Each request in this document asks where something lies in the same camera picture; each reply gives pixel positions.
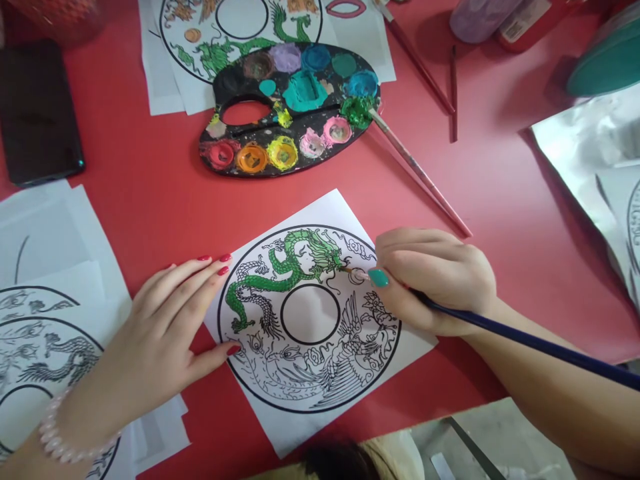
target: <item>paint palette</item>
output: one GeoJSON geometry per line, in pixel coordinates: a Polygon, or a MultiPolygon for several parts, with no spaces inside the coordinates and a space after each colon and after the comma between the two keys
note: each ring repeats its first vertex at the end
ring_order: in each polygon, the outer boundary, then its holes
{"type": "Polygon", "coordinates": [[[371,66],[349,50],[282,43],[256,50],[213,81],[215,113],[200,136],[200,156],[230,177],[279,177],[318,165],[352,144],[380,101],[371,66]],[[260,101],[271,112],[248,125],[226,125],[225,110],[260,101]]]}

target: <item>green dragon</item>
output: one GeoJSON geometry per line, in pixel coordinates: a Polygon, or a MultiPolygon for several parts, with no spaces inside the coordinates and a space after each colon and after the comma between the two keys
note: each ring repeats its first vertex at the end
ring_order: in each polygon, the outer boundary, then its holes
{"type": "MultiPolygon", "coordinates": [[[[283,25],[287,21],[287,12],[282,8],[282,6],[278,5],[274,1],[271,1],[270,4],[272,8],[271,19],[273,21],[273,32],[281,42],[310,41],[309,36],[305,31],[305,28],[309,28],[311,26],[311,17],[309,14],[291,19],[292,22],[296,23],[296,37],[292,37],[288,35],[283,28],[283,25]]],[[[264,37],[252,38],[246,42],[230,41],[229,37],[225,37],[224,43],[216,43],[215,39],[212,39],[211,42],[204,41],[196,46],[193,52],[201,54],[200,62],[202,63],[202,67],[206,70],[209,80],[213,80],[213,78],[220,73],[223,68],[231,63],[229,61],[229,55],[233,52],[234,48],[238,49],[238,52],[242,57],[253,50],[272,47],[275,44],[275,41],[264,37]]],[[[182,46],[174,45],[172,43],[170,43],[170,46],[172,49],[177,51],[178,60],[180,60],[184,66],[192,69],[202,77],[202,73],[195,66],[194,58],[188,54],[182,46]]]]}
{"type": "Polygon", "coordinates": [[[302,280],[316,280],[322,284],[322,280],[320,280],[322,274],[332,272],[335,274],[340,268],[348,265],[348,259],[340,258],[342,250],[340,250],[336,242],[330,238],[327,230],[320,233],[320,229],[294,230],[287,234],[284,241],[276,240],[263,248],[269,249],[269,260],[274,274],[291,274],[288,278],[277,281],[273,279],[274,277],[268,279],[259,275],[247,275],[247,270],[242,270],[242,275],[238,274],[238,280],[229,286],[229,290],[227,290],[225,296],[228,306],[239,316],[239,318],[233,319],[231,328],[234,333],[239,333],[249,326],[254,325],[255,322],[253,320],[247,320],[243,303],[256,303],[262,308],[263,312],[263,316],[260,318],[262,330],[274,339],[284,339],[270,300],[257,295],[255,292],[290,291],[302,280]],[[294,246],[301,241],[306,242],[309,246],[309,253],[314,261],[314,265],[309,269],[309,273],[305,273],[304,270],[302,270],[298,260],[298,258],[302,257],[306,247],[302,248],[300,253],[296,253],[294,250],[294,246]],[[276,257],[277,251],[283,251],[285,253],[286,258],[284,261],[278,260],[276,257]],[[249,296],[245,294],[246,290],[249,291],[249,296]]]}

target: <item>purple bottle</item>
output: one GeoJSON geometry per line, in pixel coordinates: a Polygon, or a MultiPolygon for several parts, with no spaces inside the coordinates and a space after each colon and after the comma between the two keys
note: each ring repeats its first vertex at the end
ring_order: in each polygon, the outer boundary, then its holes
{"type": "Polygon", "coordinates": [[[465,43],[488,39],[523,0],[461,0],[453,10],[449,25],[465,43]]]}

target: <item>pearl bracelet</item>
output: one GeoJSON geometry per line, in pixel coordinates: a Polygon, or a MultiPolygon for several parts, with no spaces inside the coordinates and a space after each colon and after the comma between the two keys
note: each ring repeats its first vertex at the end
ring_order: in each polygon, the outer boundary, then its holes
{"type": "Polygon", "coordinates": [[[108,452],[118,441],[118,437],[121,432],[109,440],[109,442],[100,448],[91,450],[77,450],[66,444],[62,438],[58,435],[59,430],[56,426],[56,417],[58,415],[58,408],[60,404],[69,394],[71,388],[67,388],[64,392],[60,393],[51,400],[45,410],[45,418],[40,424],[38,432],[40,432],[40,442],[45,448],[45,452],[51,455],[51,458],[58,460],[61,463],[78,463],[82,460],[95,460],[96,458],[104,455],[108,452]]]}

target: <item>green container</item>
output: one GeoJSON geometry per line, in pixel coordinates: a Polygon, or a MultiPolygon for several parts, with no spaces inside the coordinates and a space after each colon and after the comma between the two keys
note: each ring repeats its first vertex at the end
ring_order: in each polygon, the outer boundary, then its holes
{"type": "Polygon", "coordinates": [[[596,33],[569,78],[574,97],[594,97],[640,82],[640,1],[612,17],[596,33]]]}

